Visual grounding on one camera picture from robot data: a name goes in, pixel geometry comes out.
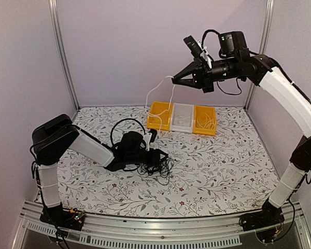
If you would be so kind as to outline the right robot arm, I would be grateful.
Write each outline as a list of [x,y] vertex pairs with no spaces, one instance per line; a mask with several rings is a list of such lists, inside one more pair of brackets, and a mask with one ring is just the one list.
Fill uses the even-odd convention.
[[262,226],[269,226],[281,215],[283,204],[300,187],[311,171],[311,100],[286,74],[272,57],[252,52],[241,31],[216,33],[219,59],[213,59],[204,44],[189,35],[183,38],[192,54],[192,62],[172,79],[173,84],[214,90],[214,84],[228,79],[249,80],[267,93],[291,118],[301,133],[299,143],[292,152],[279,183],[265,200],[261,211],[252,216]]

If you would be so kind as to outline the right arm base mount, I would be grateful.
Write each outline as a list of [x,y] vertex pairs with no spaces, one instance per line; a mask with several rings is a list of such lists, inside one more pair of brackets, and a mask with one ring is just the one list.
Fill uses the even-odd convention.
[[268,200],[266,200],[260,211],[241,215],[238,223],[244,231],[272,226],[270,229],[262,230],[256,233],[259,241],[263,243],[271,243],[280,233],[282,223],[284,221],[285,218],[282,213],[282,209],[280,207],[274,207]]

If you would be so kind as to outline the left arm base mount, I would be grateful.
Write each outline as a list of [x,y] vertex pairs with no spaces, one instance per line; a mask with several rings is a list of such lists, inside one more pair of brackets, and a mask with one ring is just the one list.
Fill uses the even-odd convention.
[[40,221],[59,228],[81,231],[85,220],[85,211],[73,208],[66,210],[62,203],[54,207],[47,207],[43,203]]

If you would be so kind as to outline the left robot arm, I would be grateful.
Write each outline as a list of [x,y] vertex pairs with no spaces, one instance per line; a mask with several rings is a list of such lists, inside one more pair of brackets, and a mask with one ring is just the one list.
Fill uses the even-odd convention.
[[59,115],[36,128],[32,133],[31,155],[34,158],[32,173],[36,178],[41,201],[48,208],[46,215],[55,224],[67,220],[61,210],[58,166],[64,156],[72,151],[88,158],[108,171],[126,170],[136,165],[147,174],[161,173],[168,167],[169,156],[158,148],[152,148],[157,131],[128,131],[118,142],[109,138],[109,144],[101,142],[83,128],[74,124],[66,115]]

